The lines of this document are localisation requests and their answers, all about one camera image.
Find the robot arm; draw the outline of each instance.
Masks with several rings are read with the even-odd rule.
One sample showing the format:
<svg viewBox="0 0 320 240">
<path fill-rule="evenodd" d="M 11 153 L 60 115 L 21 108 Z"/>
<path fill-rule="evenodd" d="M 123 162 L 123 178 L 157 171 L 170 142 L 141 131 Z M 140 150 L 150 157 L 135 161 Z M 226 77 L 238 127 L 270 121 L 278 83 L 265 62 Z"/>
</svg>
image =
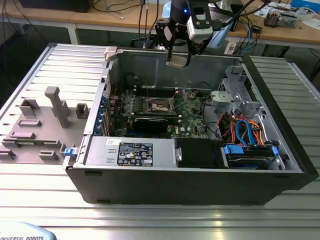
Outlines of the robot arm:
<svg viewBox="0 0 320 240">
<path fill-rule="evenodd" d="M 183 68 L 189 65 L 192 55 L 202 54 L 209 44 L 217 48 L 225 39 L 231 23 L 253 1 L 248 1 L 234 14 L 231 0 L 172 0 L 170 18 L 167 21 L 159 20 L 155 25 L 159 45 L 168 51 L 167 64 Z M 266 4 L 267 1 L 252 12 Z M 173 55 L 174 47 L 183 45 L 187 45 L 188 49 L 186 59 Z"/>
</svg>

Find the floor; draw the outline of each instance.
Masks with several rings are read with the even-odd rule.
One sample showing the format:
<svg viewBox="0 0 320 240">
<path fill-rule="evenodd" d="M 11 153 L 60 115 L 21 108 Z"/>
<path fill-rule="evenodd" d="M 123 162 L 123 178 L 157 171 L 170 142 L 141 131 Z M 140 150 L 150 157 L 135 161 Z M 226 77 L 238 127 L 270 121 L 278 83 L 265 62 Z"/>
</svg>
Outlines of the floor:
<svg viewBox="0 0 320 240">
<path fill-rule="evenodd" d="M 7 58 L 7 81 L 0 81 L 0 104 L 1 106 L 12 94 L 15 87 L 20 83 L 30 67 L 37 60 L 47 43 L 39 36 L 37 31 L 32 26 L 25 25 L 25 35 L 16 34 L 6 44 Z M 65 28 L 36 26 L 36 29 L 52 43 L 69 44 L 70 39 L 68 31 Z M 130 40 L 138 37 L 136 33 L 111 32 L 111 38 L 108 39 L 107 32 L 98 30 L 79 30 L 80 42 L 83 45 L 99 45 L 99 46 L 120 46 L 130 47 Z M 258 44 L 254 50 L 255 56 L 261 56 L 265 48 L 264 44 Z M 278 50 L 278 46 L 274 46 L 269 55 Z M 223 54 L 225 46 L 219 49 L 211 50 L 212 53 Z M 293 60 L 303 73 L 309 77 L 318 58 L 313 56 L 307 48 L 291 47 L 285 54 L 286 58 Z M 4 46 L 0 46 L 0 79 L 4 79 L 5 75 L 5 54 Z M 314 80 L 314 85 L 320 89 L 320 74 Z"/>
</svg>

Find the blue latch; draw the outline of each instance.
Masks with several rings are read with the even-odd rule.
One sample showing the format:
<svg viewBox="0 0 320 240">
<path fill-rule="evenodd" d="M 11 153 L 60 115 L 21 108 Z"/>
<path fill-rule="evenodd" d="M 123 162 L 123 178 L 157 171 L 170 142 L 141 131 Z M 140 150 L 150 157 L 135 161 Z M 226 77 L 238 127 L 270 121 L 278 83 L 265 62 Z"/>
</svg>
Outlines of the blue latch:
<svg viewBox="0 0 320 240">
<path fill-rule="evenodd" d="M 242 146 L 232 145 L 232 144 L 227 144 L 224 147 L 224 153 L 225 154 L 245 154 Z"/>
<path fill-rule="evenodd" d="M 107 103 L 107 98 L 105 96 L 101 97 L 101 103 L 106 104 Z"/>
<path fill-rule="evenodd" d="M 73 156 L 75 156 L 76 155 L 76 147 L 69 147 L 69 148 L 66 148 L 65 150 L 64 150 L 64 156 L 66 157 L 66 156 L 69 156 L 69 157 L 73 157 Z"/>
<path fill-rule="evenodd" d="M 278 151 L 278 148 L 276 146 L 273 146 L 272 148 L 272 152 L 275 156 L 279 155 L 279 151 Z"/>
</svg>

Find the blue drive bracket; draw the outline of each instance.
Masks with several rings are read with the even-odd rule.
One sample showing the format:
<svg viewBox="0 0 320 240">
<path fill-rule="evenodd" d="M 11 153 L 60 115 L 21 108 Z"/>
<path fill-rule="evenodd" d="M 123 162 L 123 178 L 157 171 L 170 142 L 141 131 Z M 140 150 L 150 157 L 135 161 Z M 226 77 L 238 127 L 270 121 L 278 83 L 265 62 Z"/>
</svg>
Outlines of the blue drive bracket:
<svg viewBox="0 0 320 240">
<path fill-rule="evenodd" d="M 228 155 L 228 154 L 245 154 L 242 146 L 233 145 L 233 144 L 227 144 L 224 147 L 224 153 L 226 155 Z"/>
<path fill-rule="evenodd" d="M 272 149 L 272 152 L 273 152 L 274 156 L 277 157 L 279 155 L 278 148 L 276 146 L 273 146 L 271 149 Z"/>
</svg>

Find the gray plastic block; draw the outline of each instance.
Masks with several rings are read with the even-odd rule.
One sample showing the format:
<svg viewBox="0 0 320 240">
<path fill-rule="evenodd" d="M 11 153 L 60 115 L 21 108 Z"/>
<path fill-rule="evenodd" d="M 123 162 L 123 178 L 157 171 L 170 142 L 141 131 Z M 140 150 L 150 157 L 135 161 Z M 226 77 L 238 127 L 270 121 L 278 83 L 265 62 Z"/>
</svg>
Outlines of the gray plastic block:
<svg viewBox="0 0 320 240">
<path fill-rule="evenodd" d="M 15 139 L 35 139 L 36 135 L 33 132 L 14 131 L 10 137 Z"/>
<path fill-rule="evenodd" d="M 87 119 L 89 116 L 89 109 L 87 104 L 78 103 L 75 107 L 75 113 L 78 119 Z"/>
<path fill-rule="evenodd" d="M 43 145 L 48 149 L 58 149 L 58 148 L 61 147 L 61 143 L 60 143 L 59 140 L 57 140 L 57 141 L 49 141 L 49 142 L 45 141 L 43 143 Z"/>
<path fill-rule="evenodd" d="M 18 122 L 18 125 L 20 127 L 40 127 L 41 121 L 36 119 L 26 119 L 26 120 L 20 120 Z"/>
<path fill-rule="evenodd" d="M 65 114 L 66 116 L 69 116 L 70 110 L 69 110 L 69 107 L 68 107 L 68 105 L 67 105 L 67 102 L 66 102 L 65 100 L 62 100 L 62 101 L 61 101 L 61 104 L 62 104 L 62 109 L 63 109 L 64 114 Z M 57 117 L 57 114 L 56 114 L 55 109 L 54 109 L 54 108 L 51 108 L 51 110 L 52 110 L 53 115 L 54 115 L 55 117 Z"/>
<path fill-rule="evenodd" d="M 14 159 L 14 156 L 15 156 L 14 152 L 9 149 L 1 149 L 0 150 L 0 158 L 12 160 L 12 159 Z"/>
<path fill-rule="evenodd" d="M 16 142 L 11 139 L 3 139 L 2 145 L 6 148 L 19 148 L 19 145 L 16 144 Z"/>
<path fill-rule="evenodd" d="M 55 151 L 41 150 L 39 157 L 42 160 L 58 160 L 58 155 L 55 153 Z"/>
<path fill-rule="evenodd" d="M 60 153 L 60 149 L 63 149 L 62 143 L 68 148 L 81 144 L 87 119 L 79 119 L 75 111 L 76 108 L 70 107 L 68 120 L 71 125 L 68 128 L 62 128 L 58 119 L 53 116 L 51 108 L 52 106 L 40 106 L 39 109 L 33 109 L 36 119 L 41 122 L 40 127 L 20 126 L 18 123 L 26 120 L 23 114 L 20 115 L 12 130 L 4 138 L 3 146 L 0 146 L 0 150 L 11 149 L 15 153 L 14 160 L 0 155 L 0 163 L 12 163 L 14 161 L 17 164 L 61 165 L 65 158 L 64 153 Z M 35 139 L 10 138 L 13 132 L 34 133 Z M 45 143 L 56 143 L 58 140 L 61 145 L 56 144 L 57 148 L 54 148 L 54 145 L 51 145 L 50 148 L 45 145 Z M 58 160 L 42 160 L 39 157 L 41 150 L 55 151 Z"/>
<path fill-rule="evenodd" d="M 60 147 L 59 153 L 64 154 L 67 146 L 63 143 Z"/>
<path fill-rule="evenodd" d="M 39 105 L 35 99 L 26 98 L 25 101 L 29 104 L 32 109 L 39 109 Z"/>
<path fill-rule="evenodd" d="M 61 127 L 66 129 L 70 126 L 70 122 L 59 98 L 59 92 L 60 90 L 57 86 L 48 86 L 44 92 L 44 95 L 50 99 Z"/>
<path fill-rule="evenodd" d="M 36 115 L 33 109 L 39 109 L 39 105 L 34 99 L 24 99 L 19 108 L 26 118 L 34 118 Z"/>
</svg>

